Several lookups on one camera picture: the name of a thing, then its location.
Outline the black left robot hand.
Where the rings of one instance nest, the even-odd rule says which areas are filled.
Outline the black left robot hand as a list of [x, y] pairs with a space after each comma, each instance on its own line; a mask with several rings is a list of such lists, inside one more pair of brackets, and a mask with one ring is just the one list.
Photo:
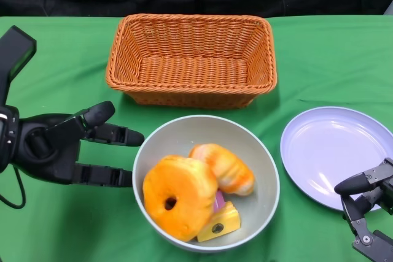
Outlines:
[[141, 133], [108, 123], [114, 113], [113, 103], [104, 101], [75, 114], [42, 114], [21, 119], [10, 162], [25, 174], [46, 182], [131, 187], [129, 170], [77, 161], [82, 140], [126, 147], [142, 145]]

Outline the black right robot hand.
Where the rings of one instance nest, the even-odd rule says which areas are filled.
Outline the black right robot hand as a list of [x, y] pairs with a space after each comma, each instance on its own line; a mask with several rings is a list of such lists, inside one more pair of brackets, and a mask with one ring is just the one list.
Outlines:
[[371, 232], [365, 219], [375, 205], [392, 215], [392, 159], [340, 182], [334, 191], [355, 235], [352, 247], [371, 261], [392, 261], [392, 238], [379, 230]]

